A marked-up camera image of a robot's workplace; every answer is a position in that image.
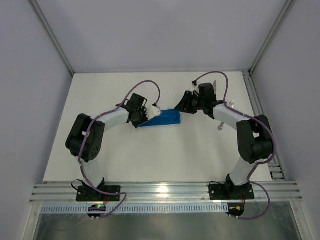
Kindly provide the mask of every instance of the metal grille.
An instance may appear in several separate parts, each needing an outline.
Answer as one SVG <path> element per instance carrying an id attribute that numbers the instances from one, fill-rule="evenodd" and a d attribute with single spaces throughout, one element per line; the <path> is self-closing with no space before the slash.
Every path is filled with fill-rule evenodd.
<path id="1" fill-rule="evenodd" d="M 45 204 L 41 214 L 87 214 L 89 204 Z M 107 204 L 105 212 L 112 211 L 116 204 Z M 114 214 L 181 214 L 181 213 L 226 213 L 227 203 L 160 203 L 124 204 Z"/>

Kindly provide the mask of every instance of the white table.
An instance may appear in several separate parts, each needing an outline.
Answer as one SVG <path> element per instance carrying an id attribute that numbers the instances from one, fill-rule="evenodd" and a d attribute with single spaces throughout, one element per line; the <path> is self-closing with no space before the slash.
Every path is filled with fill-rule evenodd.
<path id="1" fill-rule="evenodd" d="M 96 116 L 120 103 L 127 92 L 143 80 L 153 80 L 161 89 L 158 106 L 173 109 L 191 81 L 202 72 L 153 73 L 82 73 L 75 74 L 53 144 L 44 181 L 81 179 L 75 157 L 65 147 L 70 130 L 81 113 Z M 226 72 L 229 77 L 227 101 L 235 108 L 253 115 L 241 72 Z M 225 78 L 211 74 L 200 82 L 217 80 L 217 98 L 221 100 Z M 158 97 L 151 83 L 138 87 L 135 93 L 153 104 Z M 181 113 L 181 124 L 135 129 L 131 123 L 104 133 L 101 151 L 96 158 L 100 171 L 108 182 L 209 182 L 224 181 L 239 159 L 237 133 L 202 111 L 195 115 Z M 253 181 L 271 181 L 267 165 L 253 174 Z"/>

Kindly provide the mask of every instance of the gray wall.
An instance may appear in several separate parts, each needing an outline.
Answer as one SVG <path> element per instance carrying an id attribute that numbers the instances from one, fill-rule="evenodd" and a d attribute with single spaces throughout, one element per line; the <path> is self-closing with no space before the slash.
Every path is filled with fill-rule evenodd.
<path id="1" fill-rule="evenodd" d="M 285 0 L 38 0 L 73 69 L 248 69 Z"/>
<path id="2" fill-rule="evenodd" d="M 27 0 L 1 1 L 0 35 L 0 238 L 14 240 L 72 79 Z"/>
<path id="3" fill-rule="evenodd" d="M 320 228 L 320 1 L 298 0 L 254 73 L 286 175 Z"/>

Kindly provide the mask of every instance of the wall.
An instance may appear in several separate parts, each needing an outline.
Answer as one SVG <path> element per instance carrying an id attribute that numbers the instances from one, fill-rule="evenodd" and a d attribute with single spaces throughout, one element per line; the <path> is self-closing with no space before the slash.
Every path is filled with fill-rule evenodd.
<path id="1" fill-rule="evenodd" d="M 254 72 L 286 175 L 320 227 L 320 2 L 297 1 Z"/>
<path id="2" fill-rule="evenodd" d="M 27 0 L 0 3 L 0 235 L 14 240 L 42 181 L 71 76 Z"/>
<path id="3" fill-rule="evenodd" d="M 76 73 L 248 69 L 285 0 L 38 0 Z"/>

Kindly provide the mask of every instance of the blue towel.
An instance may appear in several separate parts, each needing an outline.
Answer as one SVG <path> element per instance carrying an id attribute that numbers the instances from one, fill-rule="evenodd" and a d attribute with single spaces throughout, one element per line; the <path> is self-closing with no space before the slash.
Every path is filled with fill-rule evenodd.
<path id="1" fill-rule="evenodd" d="M 180 124 L 181 117 L 180 112 L 175 109 L 163 110 L 160 116 L 152 118 L 150 121 L 147 121 L 144 124 L 138 126 L 140 127 L 149 127 L 149 126 L 161 126 L 161 125 L 171 125 L 171 124 Z"/>

